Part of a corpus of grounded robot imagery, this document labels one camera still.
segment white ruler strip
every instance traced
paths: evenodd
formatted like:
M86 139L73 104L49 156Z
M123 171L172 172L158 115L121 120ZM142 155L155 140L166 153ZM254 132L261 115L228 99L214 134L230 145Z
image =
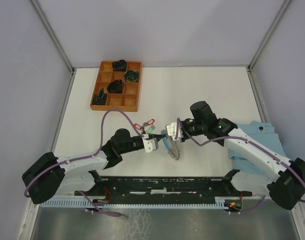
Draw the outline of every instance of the white ruler strip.
M228 209L224 206L224 199L215 199L214 204L105 204L100 208L119 209ZM40 205L44 208L92 208L93 206L84 198L67 199L53 197Z

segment red clip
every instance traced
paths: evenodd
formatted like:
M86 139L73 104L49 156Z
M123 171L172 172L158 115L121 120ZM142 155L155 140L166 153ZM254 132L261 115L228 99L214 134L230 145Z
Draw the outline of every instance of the red clip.
M138 123L135 123L135 124L134 124L134 127L135 127L136 129L140 130L142 126L140 126Z
M147 125L152 125L154 122L155 122L155 119L152 118L147 122Z

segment blue cloth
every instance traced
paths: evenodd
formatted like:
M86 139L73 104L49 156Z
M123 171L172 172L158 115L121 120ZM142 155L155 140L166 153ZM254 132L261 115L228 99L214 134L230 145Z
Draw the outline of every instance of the blue cloth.
M270 123L253 121L251 124L238 124L237 126L238 128L241 128L248 136L264 145L266 148L271 149L279 155L286 156L283 146L279 140L279 136L277 133L275 133L275 127L273 127ZM245 159L238 152L229 149L228 157L232 161L233 169L239 169L249 174L266 175L261 169Z

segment dark green object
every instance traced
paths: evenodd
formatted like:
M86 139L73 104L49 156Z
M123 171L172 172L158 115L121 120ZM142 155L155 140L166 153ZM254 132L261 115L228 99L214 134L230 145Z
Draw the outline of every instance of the dark green object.
M110 94L121 94L123 93L123 88L124 88L124 82L121 79L119 79L109 83L107 87L107 91Z
M92 100L93 105L105 105L107 99L107 94L104 93L104 89L100 89L97 96L95 96Z
M139 72L134 70L129 70L124 74L124 80L127 83L138 83Z
M125 60L119 60L112 62L112 68L114 72L126 72L127 62Z

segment gray floor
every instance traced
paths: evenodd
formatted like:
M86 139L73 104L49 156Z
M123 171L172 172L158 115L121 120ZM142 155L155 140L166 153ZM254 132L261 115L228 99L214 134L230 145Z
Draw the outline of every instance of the gray floor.
M244 209L256 204L244 200ZM113 209L122 217L80 208L40 207L32 240L299 240L290 211L270 200L229 216L210 209Z

